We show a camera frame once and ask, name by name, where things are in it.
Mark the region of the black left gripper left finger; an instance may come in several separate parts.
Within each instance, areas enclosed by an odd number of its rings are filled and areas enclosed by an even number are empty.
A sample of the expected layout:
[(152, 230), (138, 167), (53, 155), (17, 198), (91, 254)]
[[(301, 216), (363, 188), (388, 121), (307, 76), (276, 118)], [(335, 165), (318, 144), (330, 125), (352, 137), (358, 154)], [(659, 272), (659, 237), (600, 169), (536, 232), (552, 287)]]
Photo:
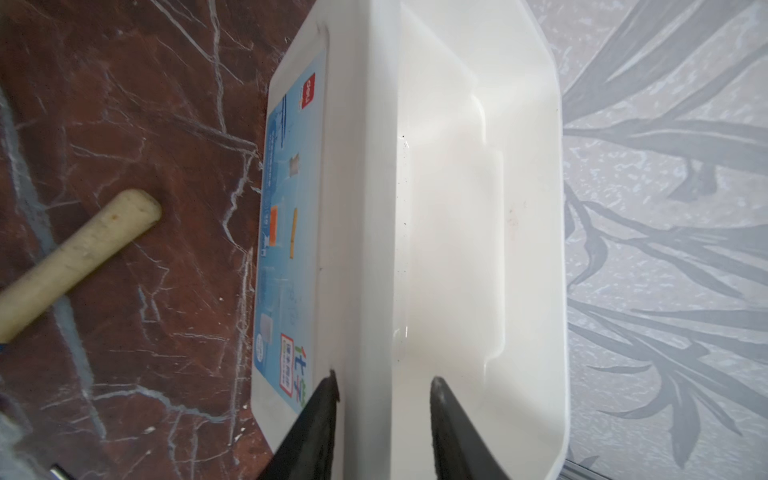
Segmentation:
[(258, 480), (328, 480), (332, 476), (337, 404), (334, 370), (322, 379)]

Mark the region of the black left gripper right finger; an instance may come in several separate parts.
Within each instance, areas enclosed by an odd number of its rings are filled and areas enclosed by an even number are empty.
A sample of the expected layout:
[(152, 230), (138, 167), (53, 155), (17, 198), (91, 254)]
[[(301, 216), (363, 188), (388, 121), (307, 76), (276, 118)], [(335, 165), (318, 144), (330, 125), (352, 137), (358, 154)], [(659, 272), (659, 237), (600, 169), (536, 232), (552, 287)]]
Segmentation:
[(509, 479), (440, 376), (430, 385), (430, 421), (438, 479)]

